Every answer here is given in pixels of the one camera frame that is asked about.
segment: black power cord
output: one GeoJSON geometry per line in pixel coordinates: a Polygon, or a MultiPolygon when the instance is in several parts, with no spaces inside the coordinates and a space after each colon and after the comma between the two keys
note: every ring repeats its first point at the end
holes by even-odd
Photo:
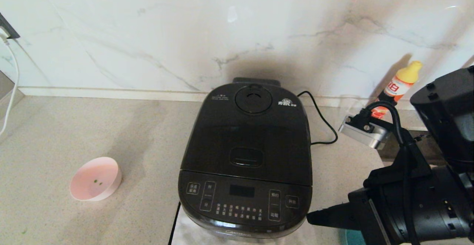
{"type": "Polygon", "coordinates": [[[332,128],[332,126],[326,121],[326,119],[324,118],[324,116],[322,115],[320,109],[318,108],[318,105],[316,104],[316,101],[314,100],[313,98],[313,95],[311,95],[311,93],[309,91],[303,91],[301,93],[299,93],[297,96],[301,96],[303,94],[308,94],[310,97],[311,97],[311,100],[313,101],[313,104],[314,106],[316,107],[316,110],[318,111],[318,113],[320,114],[320,117],[321,119],[326,123],[326,125],[332,130],[332,132],[334,133],[334,139],[330,142],[311,142],[311,145],[316,145],[316,144],[333,144],[337,141],[338,139],[338,136],[337,136],[337,132],[334,130],[334,128],[332,128]]]}
{"type": "Polygon", "coordinates": [[[410,239],[411,244],[420,245],[415,231],[415,223],[413,222],[413,210],[411,207],[411,168],[409,157],[410,150],[405,146],[406,142],[403,138],[403,135],[401,134],[400,115],[398,114],[398,111],[395,106],[385,101],[371,103],[370,105],[362,109],[361,113],[366,116],[370,116],[370,114],[372,113],[372,109],[379,106],[386,107],[390,111],[393,125],[395,126],[395,137],[397,139],[398,145],[400,146],[400,149],[404,150],[405,159],[403,168],[403,217],[405,218],[405,225],[408,232],[408,238],[410,239]]]}

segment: wall outlet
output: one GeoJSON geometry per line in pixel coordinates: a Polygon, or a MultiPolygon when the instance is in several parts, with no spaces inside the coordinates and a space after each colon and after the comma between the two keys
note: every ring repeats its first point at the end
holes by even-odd
{"type": "Polygon", "coordinates": [[[10,36],[8,37],[9,39],[18,39],[20,35],[15,31],[15,29],[8,23],[7,19],[3,17],[3,15],[0,13],[0,27],[5,29],[10,36]]]}

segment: white cable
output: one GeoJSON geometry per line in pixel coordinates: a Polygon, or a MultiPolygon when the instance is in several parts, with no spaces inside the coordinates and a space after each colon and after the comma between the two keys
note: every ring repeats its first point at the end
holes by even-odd
{"type": "Polygon", "coordinates": [[[17,70],[17,81],[15,82],[15,86],[13,86],[13,91],[10,97],[10,103],[8,103],[7,112],[5,113],[5,121],[3,122],[3,128],[0,131],[0,136],[3,134],[3,132],[7,128],[8,116],[10,115],[10,110],[11,110],[11,107],[13,106],[13,99],[15,98],[15,92],[17,91],[18,82],[20,81],[20,70],[18,68],[17,58],[15,57],[13,50],[10,48],[10,44],[8,43],[8,40],[3,39],[3,42],[5,43],[5,46],[7,47],[8,51],[10,51],[13,62],[15,63],[15,69],[17,70]]]}

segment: baseboard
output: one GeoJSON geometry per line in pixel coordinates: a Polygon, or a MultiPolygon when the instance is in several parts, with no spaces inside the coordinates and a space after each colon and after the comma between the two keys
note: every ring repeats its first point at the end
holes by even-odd
{"type": "MultiPolygon", "coordinates": [[[[178,92],[178,91],[152,91],[152,90],[126,90],[126,89],[96,89],[96,88],[64,88],[64,87],[20,87],[27,96],[54,96],[54,97],[79,97],[79,98],[107,98],[107,99],[132,99],[132,100],[162,100],[202,102],[208,92],[178,92]]],[[[326,97],[317,96],[315,100],[320,107],[344,107],[347,100],[368,103],[369,98],[352,97],[326,97]]],[[[304,106],[313,106],[311,98],[301,98],[304,106]]],[[[401,100],[399,110],[413,110],[408,100],[401,100]]]]}
{"type": "MultiPolygon", "coordinates": [[[[5,113],[7,112],[7,107],[8,107],[8,104],[10,103],[10,98],[11,98],[11,94],[13,93],[13,90],[10,90],[10,92],[8,92],[5,96],[3,96],[2,99],[0,99],[0,121],[2,121],[2,124],[3,124],[3,118],[5,117],[5,113]]],[[[13,99],[13,106],[14,107],[25,95],[17,90],[17,93],[15,93],[15,98],[13,99]]]]}

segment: beige countertop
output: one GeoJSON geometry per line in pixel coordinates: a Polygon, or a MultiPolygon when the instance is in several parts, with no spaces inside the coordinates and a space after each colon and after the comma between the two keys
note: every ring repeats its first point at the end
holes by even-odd
{"type": "MultiPolygon", "coordinates": [[[[167,244],[177,204],[181,159],[200,103],[25,97],[0,140],[0,244],[167,244]],[[118,162],[123,182],[109,198],[80,202],[69,194],[90,159],[118,162]]],[[[313,141],[332,133],[306,107],[313,141]]],[[[322,112],[335,128],[337,108],[322,112]]],[[[311,211],[347,201],[377,152],[340,136],[316,145],[311,211]]],[[[314,244],[337,244],[338,231],[315,226],[314,244]]]]}

